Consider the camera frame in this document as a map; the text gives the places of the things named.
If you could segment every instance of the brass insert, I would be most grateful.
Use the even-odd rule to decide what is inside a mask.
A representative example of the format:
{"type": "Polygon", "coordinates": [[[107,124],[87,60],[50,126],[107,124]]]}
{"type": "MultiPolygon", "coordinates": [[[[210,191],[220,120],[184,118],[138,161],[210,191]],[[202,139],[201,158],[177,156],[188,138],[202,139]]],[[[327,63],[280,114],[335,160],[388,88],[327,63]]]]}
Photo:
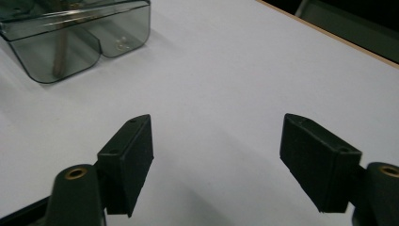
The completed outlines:
{"type": "Polygon", "coordinates": [[[379,170],[391,177],[399,178],[399,169],[397,168],[382,166],[379,168],[379,170]]]}
{"type": "Polygon", "coordinates": [[[88,170],[85,168],[71,169],[65,174],[65,179],[75,180],[75,179],[85,176],[86,173],[88,173],[88,170]]]}

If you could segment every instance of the black plastic part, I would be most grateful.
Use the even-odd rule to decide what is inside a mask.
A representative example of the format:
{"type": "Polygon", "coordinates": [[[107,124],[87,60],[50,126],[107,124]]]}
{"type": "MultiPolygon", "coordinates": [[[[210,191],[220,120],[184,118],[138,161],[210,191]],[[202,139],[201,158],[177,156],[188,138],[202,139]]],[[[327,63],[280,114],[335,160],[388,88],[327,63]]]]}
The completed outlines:
{"type": "Polygon", "coordinates": [[[320,212],[345,212],[359,150],[312,120],[286,114],[279,154],[320,212]]]}
{"type": "Polygon", "coordinates": [[[378,225],[399,226],[399,168],[371,163],[365,176],[367,199],[378,225]]]}
{"type": "Polygon", "coordinates": [[[61,171],[46,212],[46,226],[104,226],[97,170],[77,165],[61,171]]]}
{"type": "Polygon", "coordinates": [[[42,221],[46,214],[47,202],[49,198],[32,203],[25,208],[18,210],[0,219],[1,226],[25,226],[37,221],[42,221]]]}
{"type": "Polygon", "coordinates": [[[150,115],[127,121],[97,156],[107,213],[131,217],[153,160],[150,115]]]}

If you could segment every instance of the screw hole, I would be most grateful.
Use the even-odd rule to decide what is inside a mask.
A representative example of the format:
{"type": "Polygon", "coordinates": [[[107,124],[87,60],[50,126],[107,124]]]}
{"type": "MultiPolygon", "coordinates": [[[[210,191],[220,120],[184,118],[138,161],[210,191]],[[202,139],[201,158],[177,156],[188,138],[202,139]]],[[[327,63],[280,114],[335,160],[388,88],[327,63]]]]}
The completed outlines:
{"type": "Polygon", "coordinates": [[[383,173],[385,173],[385,174],[387,174],[387,175],[389,175],[391,177],[398,177],[399,178],[399,170],[396,169],[396,168],[383,166],[383,167],[380,168],[380,170],[383,173]]]}
{"type": "Polygon", "coordinates": [[[84,168],[71,169],[67,172],[67,174],[65,175],[65,178],[67,180],[75,180],[75,179],[83,177],[87,172],[88,172],[88,170],[84,169],[84,168]]]}

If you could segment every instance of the translucent plastic container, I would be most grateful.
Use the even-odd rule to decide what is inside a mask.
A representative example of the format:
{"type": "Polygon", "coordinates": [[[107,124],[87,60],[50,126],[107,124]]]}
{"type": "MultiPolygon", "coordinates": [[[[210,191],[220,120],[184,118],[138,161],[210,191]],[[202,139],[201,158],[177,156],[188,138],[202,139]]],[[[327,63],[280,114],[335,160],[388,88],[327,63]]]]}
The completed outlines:
{"type": "Polygon", "coordinates": [[[0,35],[26,73],[54,83],[142,46],[150,0],[0,0],[0,35]]]}

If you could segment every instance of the white table surface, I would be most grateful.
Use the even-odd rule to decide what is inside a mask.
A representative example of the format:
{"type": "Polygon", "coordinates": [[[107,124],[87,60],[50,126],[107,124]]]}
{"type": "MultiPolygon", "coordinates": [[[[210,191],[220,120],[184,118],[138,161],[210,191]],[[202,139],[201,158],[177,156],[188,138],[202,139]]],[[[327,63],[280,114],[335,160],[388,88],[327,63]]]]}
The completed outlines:
{"type": "Polygon", "coordinates": [[[252,0],[153,1],[144,47],[52,86],[0,51],[0,217],[149,113],[147,182],[108,225],[351,225],[280,161],[287,112],[399,164],[399,70],[252,0]]]}

